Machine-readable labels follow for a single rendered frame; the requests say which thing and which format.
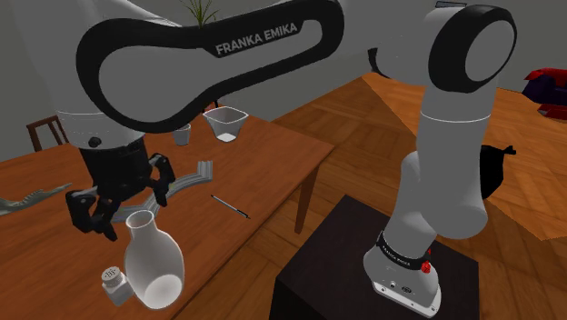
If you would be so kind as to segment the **dark wooden chair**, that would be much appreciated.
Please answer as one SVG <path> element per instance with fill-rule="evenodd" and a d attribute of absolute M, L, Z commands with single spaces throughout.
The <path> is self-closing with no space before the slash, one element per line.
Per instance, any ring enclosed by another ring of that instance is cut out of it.
<path fill-rule="evenodd" d="M 49 132 L 57 145 L 68 144 L 69 140 L 67 138 L 66 132 L 62 123 L 57 115 L 52 115 L 47 118 L 34 121 L 31 124 L 25 126 L 29 137 L 31 139 L 31 144 L 35 152 L 43 150 L 41 143 L 41 137 L 39 133 Z"/>

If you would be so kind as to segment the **clear measuring cup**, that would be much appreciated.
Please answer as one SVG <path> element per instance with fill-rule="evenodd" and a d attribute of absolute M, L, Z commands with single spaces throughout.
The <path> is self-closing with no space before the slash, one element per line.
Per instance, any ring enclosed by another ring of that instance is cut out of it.
<path fill-rule="evenodd" d="M 203 113 L 215 137 L 225 143 L 237 138 L 248 114 L 231 106 L 221 106 Z"/>

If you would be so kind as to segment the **white salt shaker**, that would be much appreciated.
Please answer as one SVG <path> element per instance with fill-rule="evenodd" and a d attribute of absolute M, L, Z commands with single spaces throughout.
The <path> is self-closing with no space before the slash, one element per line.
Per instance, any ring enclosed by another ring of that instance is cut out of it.
<path fill-rule="evenodd" d="M 105 269 L 101 275 L 102 288 L 115 306 L 122 305 L 134 295 L 126 275 L 117 266 Z"/>

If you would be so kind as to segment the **grey jagged utensil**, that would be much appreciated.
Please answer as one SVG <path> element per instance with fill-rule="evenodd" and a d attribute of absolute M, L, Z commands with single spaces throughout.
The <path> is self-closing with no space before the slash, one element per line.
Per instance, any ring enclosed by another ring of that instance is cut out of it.
<path fill-rule="evenodd" d="M 24 210 L 33 205 L 37 205 L 38 203 L 44 201 L 48 197 L 64 191 L 70 185 L 71 183 L 61 185 L 50 191 L 44 191 L 43 189 L 39 189 L 25 196 L 20 201 L 11 201 L 4 198 L 0 198 L 0 216 L 8 215 L 16 211 Z"/>

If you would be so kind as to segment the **dark robot stand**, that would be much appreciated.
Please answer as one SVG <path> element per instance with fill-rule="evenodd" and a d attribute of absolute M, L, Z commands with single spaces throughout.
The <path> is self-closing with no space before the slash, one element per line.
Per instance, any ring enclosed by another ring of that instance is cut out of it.
<path fill-rule="evenodd" d="M 475 260 L 434 242 L 442 301 L 431 319 L 377 294 L 363 270 L 387 215 L 344 196 L 276 277 L 269 320 L 481 320 Z"/>

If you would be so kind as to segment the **green potted plant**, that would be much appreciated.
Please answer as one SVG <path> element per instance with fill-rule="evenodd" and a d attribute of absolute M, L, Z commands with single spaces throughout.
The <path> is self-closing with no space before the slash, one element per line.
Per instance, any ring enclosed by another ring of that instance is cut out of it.
<path fill-rule="evenodd" d="M 213 0 L 178 0 L 195 18 L 199 28 L 216 20 L 218 10 L 211 8 Z"/>

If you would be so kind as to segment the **wooden table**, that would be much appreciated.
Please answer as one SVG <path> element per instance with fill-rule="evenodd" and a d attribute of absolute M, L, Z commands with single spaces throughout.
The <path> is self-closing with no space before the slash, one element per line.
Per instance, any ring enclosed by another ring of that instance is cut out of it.
<path fill-rule="evenodd" d="M 213 180 L 172 196 L 155 220 L 184 256 L 177 300 L 161 310 L 136 298 L 115 306 L 101 274 L 123 264 L 128 229 L 116 225 L 116 241 L 82 233 L 71 223 L 65 196 L 55 194 L 0 216 L 0 320 L 180 320 L 195 294 L 332 151 L 330 144 L 256 117 L 230 143 L 219 141 L 200 117 L 185 146 L 171 135 L 144 141 L 150 153 L 169 158 L 177 176 L 193 173 L 199 161 L 213 162 Z"/>

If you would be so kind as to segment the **red and blue furniture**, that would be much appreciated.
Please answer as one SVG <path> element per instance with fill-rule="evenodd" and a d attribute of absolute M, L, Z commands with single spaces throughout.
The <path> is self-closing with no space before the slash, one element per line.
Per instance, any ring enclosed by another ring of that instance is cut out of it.
<path fill-rule="evenodd" d="M 522 94 L 536 104 L 548 118 L 567 121 L 567 69 L 541 68 L 531 71 Z"/>

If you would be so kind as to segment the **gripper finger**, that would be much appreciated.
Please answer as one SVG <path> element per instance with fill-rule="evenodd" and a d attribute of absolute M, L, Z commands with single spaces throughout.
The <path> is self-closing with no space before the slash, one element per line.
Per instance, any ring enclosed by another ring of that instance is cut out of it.
<path fill-rule="evenodd" d="M 69 191 L 65 201 L 73 226 L 85 234 L 96 232 L 110 241 L 117 240 L 111 221 L 119 208 L 118 201 L 98 196 L 96 187 Z"/>
<path fill-rule="evenodd" d="M 167 206 L 166 194 L 169 192 L 169 185 L 175 181 L 174 170 L 169 159 L 158 153 L 153 154 L 148 162 L 159 172 L 159 179 L 150 178 L 148 186 L 153 189 L 156 203 L 160 206 Z"/>

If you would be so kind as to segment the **white vase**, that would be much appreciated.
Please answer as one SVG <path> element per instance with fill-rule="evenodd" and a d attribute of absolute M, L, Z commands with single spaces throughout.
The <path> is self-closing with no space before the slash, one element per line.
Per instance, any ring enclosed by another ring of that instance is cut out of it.
<path fill-rule="evenodd" d="M 140 210 L 125 221 L 131 241 L 124 270 L 136 297 L 149 309 L 171 305 L 184 288 L 184 257 L 179 245 L 160 230 L 154 213 Z"/>

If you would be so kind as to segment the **small white cup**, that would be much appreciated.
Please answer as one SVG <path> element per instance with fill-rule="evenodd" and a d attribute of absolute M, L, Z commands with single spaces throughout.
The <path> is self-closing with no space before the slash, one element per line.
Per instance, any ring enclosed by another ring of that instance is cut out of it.
<path fill-rule="evenodd" d="M 172 132 L 174 142 L 178 146 L 187 145 L 191 135 L 191 125 L 187 124 Z"/>

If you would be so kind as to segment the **dark pen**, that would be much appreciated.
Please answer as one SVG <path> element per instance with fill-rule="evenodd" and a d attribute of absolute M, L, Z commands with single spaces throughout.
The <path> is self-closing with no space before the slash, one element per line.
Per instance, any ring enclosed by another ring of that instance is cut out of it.
<path fill-rule="evenodd" d="M 234 207 L 233 205 L 230 205 L 228 203 L 226 203 L 224 200 L 222 200 L 221 198 L 215 196 L 215 195 L 211 195 L 211 197 L 216 200 L 217 202 L 221 203 L 222 205 L 225 205 L 226 207 L 230 208 L 231 210 L 235 211 L 237 214 L 243 216 L 246 219 L 251 219 L 251 217 L 245 213 L 244 211 Z"/>

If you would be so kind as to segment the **grey curved slotted utensil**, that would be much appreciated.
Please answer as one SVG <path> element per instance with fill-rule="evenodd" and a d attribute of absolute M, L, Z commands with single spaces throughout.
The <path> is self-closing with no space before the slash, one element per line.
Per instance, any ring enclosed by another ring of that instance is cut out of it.
<path fill-rule="evenodd" d="M 213 162 L 199 161 L 197 163 L 197 171 L 195 173 L 181 176 L 170 184 L 169 191 L 166 193 L 166 198 L 169 199 L 185 188 L 209 183 L 212 180 Z M 157 204 L 154 194 L 150 194 L 140 205 L 121 206 L 120 209 L 114 213 L 111 222 L 113 224 L 124 223 L 131 214 L 141 210 L 151 211 L 155 215 L 158 213 L 158 211 L 160 210 L 160 205 Z"/>

